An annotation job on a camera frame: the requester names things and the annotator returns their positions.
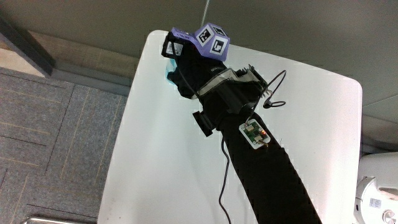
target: electronic component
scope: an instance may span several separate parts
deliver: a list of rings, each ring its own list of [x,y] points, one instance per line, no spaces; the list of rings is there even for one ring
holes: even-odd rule
[[[254,130],[254,127],[253,127],[253,125],[249,125],[247,128],[246,128],[246,130],[247,131],[253,131]]]
[[[241,124],[239,130],[253,149],[258,149],[271,140],[264,128],[255,119],[249,120],[247,124]]]

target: green circuit board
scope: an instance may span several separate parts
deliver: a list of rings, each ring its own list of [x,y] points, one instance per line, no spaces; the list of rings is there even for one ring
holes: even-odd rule
[[[259,129],[262,130],[262,128],[258,126],[256,122],[252,122],[248,124],[248,126],[244,130],[244,133],[249,137],[251,142],[258,142],[258,140],[256,140],[256,137],[260,136],[261,140],[267,137],[267,134],[265,136],[261,135]]]

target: black cable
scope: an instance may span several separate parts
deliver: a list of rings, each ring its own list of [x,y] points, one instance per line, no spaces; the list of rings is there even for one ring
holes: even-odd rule
[[[266,86],[264,87],[264,89],[262,90],[262,92],[261,92],[261,94],[260,94],[260,96],[259,96],[259,99],[256,101],[256,104],[254,104],[253,109],[252,109],[252,111],[251,111],[251,113],[250,113],[250,116],[249,116],[248,119],[246,120],[246,123],[250,120],[251,116],[254,114],[254,111],[256,110],[256,107],[257,107],[257,105],[258,105],[259,102],[260,102],[261,96],[266,92],[266,90],[268,89],[268,87],[269,87],[277,78],[279,78],[282,74],[283,74],[284,76],[283,76],[282,79],[280,80],[279,84],[276,86],[275,90],[274,90],[274,91],[271,93],[271,95],[265,100],[263,106],[265,106],[265,104],[266,104],[267,102],[269,102],[269,100],[270,100],[271,97],[274,95],[275,91],[278,89],[278,87],[280,86],[280,84],[284,81],[284,79],[285,79],[285,77],[286,77],[286,70],[281,71],[277,76],[275,76],[274,79],[271,80],[271,82],[268,83],[268,85],[266,85]],[[278,103],[279,105],[272,106],[272,104],[271,104],[270,107],[278,107],[278,106],[283,106],[283,105],[286,104],[286,102],[284,102],[284,101],[278,101],[278,102],[275,102],[275,103]]]
[[[221,193],[220,193],[220,197],[218,198],[218,203],[221,206],[221,208],[224,210],[225,215],[226,215],[226,217],[228,219],[228,223],[231,224],[231,219],[230,219],[230,217],[228,215],[228,212],[226,211],[226,209],[224,208],[223,204],[221,203],[221,198],[222,198],[223,193],[224,193],[225,184],[226,184],[226,177],[228,175],[228,167],[229,167],[229,157],[228,157],[228,155],[227,155],[227,153],[225,152],[225,149],[224,149],[224,137],[221,140],[221,149],[223,150],[223,153],[224,153],[224,155],[226,157],[226,167],[225,167],[224,183],[223,183],[223,187],[221,188]]]

